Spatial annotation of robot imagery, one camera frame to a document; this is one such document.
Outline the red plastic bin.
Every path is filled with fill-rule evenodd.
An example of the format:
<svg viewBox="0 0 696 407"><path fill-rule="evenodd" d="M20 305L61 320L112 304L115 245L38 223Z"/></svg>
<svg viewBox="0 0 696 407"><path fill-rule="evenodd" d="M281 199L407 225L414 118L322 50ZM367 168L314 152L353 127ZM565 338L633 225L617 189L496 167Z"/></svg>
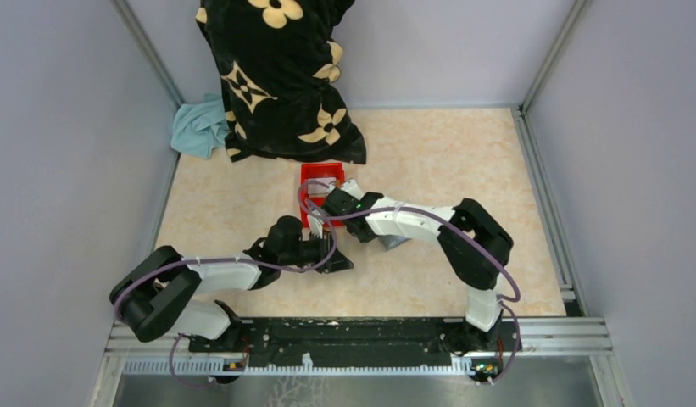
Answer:
<svg viewBox="0 0 696 407"><path fill-rule="evenodd" d="M315 217L308 215L306 201L321 207L331 187L340 187L345 182L343 165L340 162L302 164L299 180L298 207L301 221L304 227L317 232L319 229L311 225Z"/></svg>

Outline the grey card holder wallet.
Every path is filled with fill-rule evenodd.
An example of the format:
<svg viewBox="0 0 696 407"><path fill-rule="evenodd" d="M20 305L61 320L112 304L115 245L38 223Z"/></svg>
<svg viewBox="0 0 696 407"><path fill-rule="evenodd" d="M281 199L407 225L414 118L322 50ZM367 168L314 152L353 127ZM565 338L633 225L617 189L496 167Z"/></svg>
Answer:
<svg viewBox="0 0 696 407"><path fill-rule="evenodd" d="M396 247L409 241L409 238L407 237L401 237L396 235L383 235L379 236L377 239L385 251L393 250Z"/></svg>

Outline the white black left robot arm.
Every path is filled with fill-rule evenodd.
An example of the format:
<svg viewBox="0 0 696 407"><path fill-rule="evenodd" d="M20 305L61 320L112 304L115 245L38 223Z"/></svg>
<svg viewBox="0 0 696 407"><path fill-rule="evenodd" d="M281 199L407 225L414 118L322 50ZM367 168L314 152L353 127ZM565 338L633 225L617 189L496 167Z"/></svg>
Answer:
<svg viewBox="0 0 696 407"><path fill-rule="evenodd" d="M189 259L170 245L155 249L114 286L109 301L117 321L142 343L169 332L208 339L223 351L242 340L240 319L226 304L199 301L223 290L254 291L282 273L321 274L353 269L330 233L303 235L299 218L285 215L243 252L226 259Z"/></svg>

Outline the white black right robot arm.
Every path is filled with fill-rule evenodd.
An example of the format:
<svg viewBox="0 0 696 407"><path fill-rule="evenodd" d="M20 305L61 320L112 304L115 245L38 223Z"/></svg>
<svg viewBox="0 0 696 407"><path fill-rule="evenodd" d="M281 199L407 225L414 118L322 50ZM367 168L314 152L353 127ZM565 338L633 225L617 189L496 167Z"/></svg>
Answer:
<svg viewBox="0 0 696 407"><path fill-rule="evenodd" d="M356 196L335 188L314 212L341 221L362 243L377 237L400 237L438 245L454 274L467 286L465 317L460 327L447 330L446 345L466 353L497 344L504 303L521 300L514 277L505 269L514 241L476 200L424 206L378 192Z"/></svg>

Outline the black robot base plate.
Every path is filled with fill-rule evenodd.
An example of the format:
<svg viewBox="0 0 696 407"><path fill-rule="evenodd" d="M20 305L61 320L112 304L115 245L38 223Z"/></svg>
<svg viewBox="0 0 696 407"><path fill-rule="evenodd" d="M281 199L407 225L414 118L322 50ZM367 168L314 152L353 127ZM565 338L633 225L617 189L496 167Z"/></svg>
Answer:
<svg viewBox="0 0 696 407"><path fill-rule="evenodd" d="M249 367L445 367L453 358L485 353L506 361L522 349L515 323L483 332L459 317L244 319L216 339L191 335L193 353L237 353Z"/></svg>

